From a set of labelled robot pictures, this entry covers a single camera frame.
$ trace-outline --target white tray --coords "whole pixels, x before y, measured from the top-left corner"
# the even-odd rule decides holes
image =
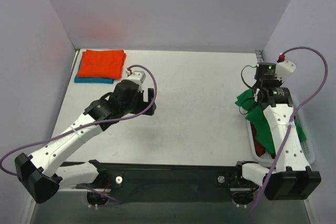
[[[309,141],[309,137],[305,131],[305,127],[304,125],[302,125],[300,119],[299,119],[299,115],[300,115],[300,111],[298,112],[298,115],[296,116],[296,120],[299,122],[299,124],[301,125],[304,133],[306,134],[307,140],[303,143],[301,143],[301,147],[303,150],[303,153],[306,156],[307,161],[309,162],[309,164],[314,163],[315,161],[315,153],[314,150],[312,148],[312,145]],[[253,157],[256,159],[256,161],[258,161],[259,163],[262,163],[265,166],[271,166],[274,159],[271,157],[271,155],[266,151],[266,153],[260,157],[257,156],[256,154],[256,150],[254,147],[254,143],[253,143],[253,135],[252,135],[252,129],[251,129],[251,123],[246,120],[247,122],[247,129],[248,129],[248,135],[249,135],[249,140],[250,140],[250,145],[251,145],[251,149],[252,149],[252,155]]]

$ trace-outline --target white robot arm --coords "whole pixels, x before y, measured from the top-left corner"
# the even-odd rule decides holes
[[[277,65],[259,63],[255,75],[255,101],[261,106],[269,124],[277,154],[287,128],[291,125],[288,139],[265,190],[265,195],[270,200],[305,199],[321,181],[319,172],[311,171],[294,121],[289,122],[294,112],[290,92],[287,88],[280,87],[295,68],[296,65],[289,59]],[[257,163],[242,165],[242,177],[258,186],[263,185],[267,173],[269,169]]]
[[[135,71],[118,83],[113,93],[107,93],[93,101],[84,113],[63,133],[73,131],[59,140],[50,142],[39,150],[15,158],[18,179],[37,203],[51,198],[59,189],[82,183],[92,183],[99,175],[96,162],[88,161],[79,165],[61,167],[66,159],[91,138],[105,131],[112,123],[94,124],[96,121],[119,119],[128,113],[137,114],[146,108],[153,99],[154,91],[149,89],[148,102],[143,101],[143,71]],[[153,115],[156,105],[145,114]],[[78,130],[82,125],[91,126]]]

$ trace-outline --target dark red cloth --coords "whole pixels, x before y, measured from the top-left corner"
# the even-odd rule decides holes
[[[256,151],[256,154],[258,157],[262,156],[266,150],[265,147],[263,147],[257,140],[256,140],[256,135],[257,135],[257,131],[256,128],[254,127],[254,125],[252,123],[251,124],[251,131],[252,131],[252,136],[253,136],[253,143],[254,143],[254,149]]]

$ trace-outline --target gray wall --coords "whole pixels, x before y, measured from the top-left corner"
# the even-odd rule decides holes
[[[263,49],[290,0],[50,0],[76,48]]]
[[[312,194],[321,223],[334,223],[335,153],[336,150],[336,0],[292,0],[264,51],[266,60],[274,61],[285,49],[305,45],[320,50],[329,64],[329,77],[321,93],[305,107],[304,120],[313,141],[316,162],[322,183]],[[302,102],[322,80],[323,66],[319,58],[307,51],[288,54],[298,64],[288,87]]]
[[[0,156],[50,137],[74,49],[48,0],[0,0]],[[14,170],[14,155],[5,166]],[[17,224],[27,193],[0,172],[0,222]]]

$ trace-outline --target white tabletop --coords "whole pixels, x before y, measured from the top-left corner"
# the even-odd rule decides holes
[[[118,83],[74,83],[82,51],[54,135],[64,131],[93,100],[113,91]],[[125,53],[124,68],[141,64],[156,78],[155,114],[112,125],[68,161],[233,166],[237,161],[254,160],[246,121],[234,102],[246,90],[240,71],[245,65],[256,64],[255,54],[137,50]],[[247,68],[244,77],[253,84],[254,70]],[[143,87],[153,87],[148,74]]]

